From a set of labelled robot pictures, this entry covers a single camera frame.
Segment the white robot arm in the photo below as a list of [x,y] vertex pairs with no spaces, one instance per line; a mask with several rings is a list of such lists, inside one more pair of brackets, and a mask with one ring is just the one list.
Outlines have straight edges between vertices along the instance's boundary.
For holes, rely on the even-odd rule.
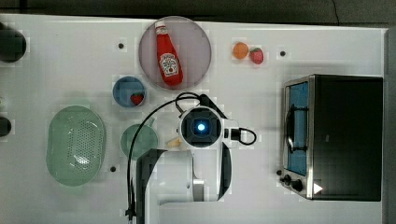
[[208,106],[187,110],[179,149],[151,149],[134,166],[135,224],[160,224],[165,203],[216,202],[231,185],[239,124]]

